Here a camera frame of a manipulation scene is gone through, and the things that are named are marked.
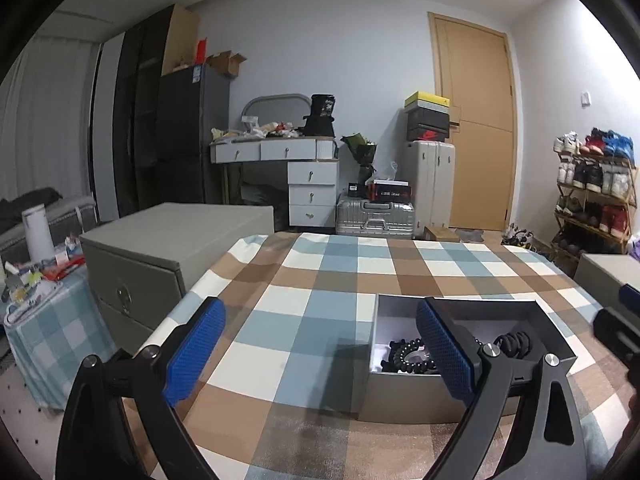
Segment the checkered tablecloth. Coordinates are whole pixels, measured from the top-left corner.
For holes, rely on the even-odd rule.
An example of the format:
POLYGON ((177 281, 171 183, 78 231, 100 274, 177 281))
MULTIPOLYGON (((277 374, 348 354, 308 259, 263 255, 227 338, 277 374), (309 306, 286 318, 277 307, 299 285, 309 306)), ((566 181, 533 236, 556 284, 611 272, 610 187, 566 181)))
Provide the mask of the checkered tablecloth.
POLYGON ((417 479, 449 425, 360 422, 382 295, 533 300, 575 355, 568 381, 596 474, 628 420, 626 370, 591 331, 598 303, 544 257, 496 244, 324 234, 238 240, 148 337, 161 344, 207 297, 226 327, 186 430, 223 479, 417 479))

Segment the grey storage cabinet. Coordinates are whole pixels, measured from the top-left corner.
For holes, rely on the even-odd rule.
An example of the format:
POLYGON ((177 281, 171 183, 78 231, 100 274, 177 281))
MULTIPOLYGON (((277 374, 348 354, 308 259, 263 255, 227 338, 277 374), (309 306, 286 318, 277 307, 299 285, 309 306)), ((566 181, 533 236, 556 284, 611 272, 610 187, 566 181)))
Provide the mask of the grey storage cabinet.
POLYGON ((116 347, 136 352, 235 242, 273 232, 270 206, 164 203, 82 234, 89 284, 116 347))

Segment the white upright suitcase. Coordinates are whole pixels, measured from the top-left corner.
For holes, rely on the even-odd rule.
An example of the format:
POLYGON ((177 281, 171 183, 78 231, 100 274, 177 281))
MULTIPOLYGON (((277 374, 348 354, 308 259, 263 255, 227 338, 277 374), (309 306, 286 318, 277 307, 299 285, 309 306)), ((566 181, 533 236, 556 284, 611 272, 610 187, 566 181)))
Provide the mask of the white upright suitcase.
POLYGON ((401 179, 408 181, 411 188, 415 238, 423 238, 431 226, 448 228, 455 162, 454 144, 434 141, 405 144, 399 170, 401 179))

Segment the dark tall refrigerator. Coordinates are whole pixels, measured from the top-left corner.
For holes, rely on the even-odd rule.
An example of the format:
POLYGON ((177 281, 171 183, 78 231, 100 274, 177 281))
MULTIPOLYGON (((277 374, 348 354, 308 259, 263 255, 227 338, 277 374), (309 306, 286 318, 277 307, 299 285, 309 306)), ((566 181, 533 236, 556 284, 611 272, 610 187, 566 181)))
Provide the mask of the dark tall refrigerator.
POLYGON ((207 64, 160 78, 156 121, 160 199, 220 204, 221 172, 210 161, 214 129, 229 125, 230 80, 207 64))

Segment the white cylindrical humidifier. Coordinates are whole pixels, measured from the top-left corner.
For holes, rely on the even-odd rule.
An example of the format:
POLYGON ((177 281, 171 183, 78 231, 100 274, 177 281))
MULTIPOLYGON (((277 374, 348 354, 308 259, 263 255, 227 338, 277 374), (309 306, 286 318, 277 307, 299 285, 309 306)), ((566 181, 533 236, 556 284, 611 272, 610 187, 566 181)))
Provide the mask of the white cylindrical humidifier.
POLYGON ((54 246, 49 229, 46 206, 33 206, 22 211, 29 258, 32 262, 50 261, 54 258, 54 246))

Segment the silver hard suitcase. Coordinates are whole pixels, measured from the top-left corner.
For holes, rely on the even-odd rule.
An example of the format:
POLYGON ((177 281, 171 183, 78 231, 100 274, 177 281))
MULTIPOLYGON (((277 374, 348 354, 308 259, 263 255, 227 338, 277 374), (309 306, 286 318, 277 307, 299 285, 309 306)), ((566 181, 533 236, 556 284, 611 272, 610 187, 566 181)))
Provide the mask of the silver hard suitcase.
POLYGON ((338 235, 411 238, 415 224, 411 204, 372 203, 343 195, 336 205, 335 232, 338 235))

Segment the stacked shoe boxes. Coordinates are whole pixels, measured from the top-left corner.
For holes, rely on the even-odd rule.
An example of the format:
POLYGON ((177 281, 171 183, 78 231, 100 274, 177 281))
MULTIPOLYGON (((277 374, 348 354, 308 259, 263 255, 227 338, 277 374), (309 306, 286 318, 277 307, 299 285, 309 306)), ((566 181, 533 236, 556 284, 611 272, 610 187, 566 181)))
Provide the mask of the stacked shoe boxes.
POLYGON ((449 99, 424 91, 405 99, 407 140, 445 142, 449 138, 449 99))

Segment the black hat box stack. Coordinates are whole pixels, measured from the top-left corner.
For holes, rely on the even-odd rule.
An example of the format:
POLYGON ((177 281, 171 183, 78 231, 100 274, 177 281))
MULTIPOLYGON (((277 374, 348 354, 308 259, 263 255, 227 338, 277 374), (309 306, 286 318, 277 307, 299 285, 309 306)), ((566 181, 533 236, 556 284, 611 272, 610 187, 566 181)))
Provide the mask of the black hat box stack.
POLYGON ((304 117, 303 135, 334 138, 334 105, 335 96, 333 94, 313 94, 310 112, 304 117))

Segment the wooden door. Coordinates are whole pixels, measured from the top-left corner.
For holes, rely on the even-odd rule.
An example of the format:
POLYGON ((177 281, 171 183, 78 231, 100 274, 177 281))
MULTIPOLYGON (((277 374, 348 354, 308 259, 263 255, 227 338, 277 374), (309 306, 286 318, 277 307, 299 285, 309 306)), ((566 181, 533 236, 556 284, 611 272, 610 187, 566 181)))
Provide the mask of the wooden door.
POLYGON ((436 93, 449 100, 456 148, 450 226, 500 231, 514 193, 518 118, 506 34, 430 15, 436 93))

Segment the shoe rack with shoes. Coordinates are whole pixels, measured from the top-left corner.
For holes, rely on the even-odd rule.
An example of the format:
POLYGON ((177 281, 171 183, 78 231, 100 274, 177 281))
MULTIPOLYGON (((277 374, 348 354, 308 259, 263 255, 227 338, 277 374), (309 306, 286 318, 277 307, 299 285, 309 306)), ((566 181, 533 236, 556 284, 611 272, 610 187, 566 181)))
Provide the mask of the shoe rack with shoes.
POLYGON ((575 131, 559 136, 553 151, 559 157, 553 249, 573 260, 626 254, 639 210, 634 141, 594 128, 585 139, 575 131))

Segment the white drawer desk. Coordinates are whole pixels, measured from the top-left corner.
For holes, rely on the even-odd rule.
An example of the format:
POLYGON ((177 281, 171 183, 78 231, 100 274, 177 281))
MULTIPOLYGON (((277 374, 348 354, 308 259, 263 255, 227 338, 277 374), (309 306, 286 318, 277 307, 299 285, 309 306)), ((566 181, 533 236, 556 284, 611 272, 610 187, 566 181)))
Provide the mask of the white drawer desk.
POLYGON ((294 228, 333 229, 340 161, 333 138, 232 138, 213 143, 214 165, 284 162, 288 185, 288 221, 294 228))

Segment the grey bench right side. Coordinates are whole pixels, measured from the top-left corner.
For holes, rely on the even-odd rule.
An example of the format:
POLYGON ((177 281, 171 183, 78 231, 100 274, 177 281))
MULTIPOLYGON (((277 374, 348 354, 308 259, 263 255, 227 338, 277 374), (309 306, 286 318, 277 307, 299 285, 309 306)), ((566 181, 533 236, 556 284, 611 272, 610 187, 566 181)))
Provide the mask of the grey bench right side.
POLYGON ((583 254, 574 281, 602 307, 618 307, 621 287, 639 289, 640 264, 628 255, 583 254))

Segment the silver rectangular storage box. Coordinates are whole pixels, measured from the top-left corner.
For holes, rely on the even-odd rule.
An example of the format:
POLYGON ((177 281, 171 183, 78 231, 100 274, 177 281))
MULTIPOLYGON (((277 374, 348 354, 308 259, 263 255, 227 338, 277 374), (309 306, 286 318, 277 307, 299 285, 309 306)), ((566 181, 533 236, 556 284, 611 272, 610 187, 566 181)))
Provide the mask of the silver rectangular storage box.
MULTIPOLYGON (((416 328, 420 299, 380 295, 376 300, 358 419, 379 424, 426 425, 460 422, 462 401, 449 393, 431 352, 416 328)), ((559 330, 539 300, 446 298, 448 315, 481 344, 515 346, 518 333, 530 342, 526 359, 548 353, 567 373, 576 361, 567 333, 559 330)))

